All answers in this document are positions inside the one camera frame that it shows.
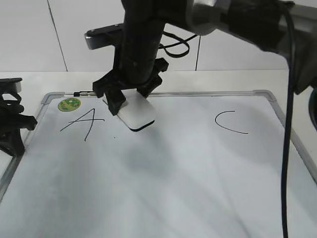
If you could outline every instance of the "green sticker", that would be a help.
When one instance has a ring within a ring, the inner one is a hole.
[[[80,107],[80,100],[77,98],[67,98],[58,104],[58,109],[62,112],[72,112]]]

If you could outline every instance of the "black clamp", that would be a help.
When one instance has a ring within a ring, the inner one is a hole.
[[[24,107],[20,105],[22,78],[0,79],[0,150],[11,156],[22,156],[25,148],[20,129],[34,130],[37,121],[32,116],[21,115]],[[3,94],[9,94],[16,100],[5,100]]]
[[[90,30],[85,34],[86,42],[90,50],[106,46],[115,47],[113,69],[93,83],[93,91],[96,96],[98,98],[104,95],[106,96],[108,108],[114,116],[118,114],[120,107],[126,100],[121,92],[122,90],[137,89],[143,97],[147,98],[155,88],[162,84],[159,73],[167,71],[168,68],[168,62],[165,59],[156,59],[147,82],[142,85],[128,83],[118,67],[122,34],[123,24]]]

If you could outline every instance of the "whiteboard eraser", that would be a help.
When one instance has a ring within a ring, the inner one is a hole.
[[[122,91],[126,101],[122,104],[117,116],[134,132],[140,131],[155,121],[155,109],[137,90]]]

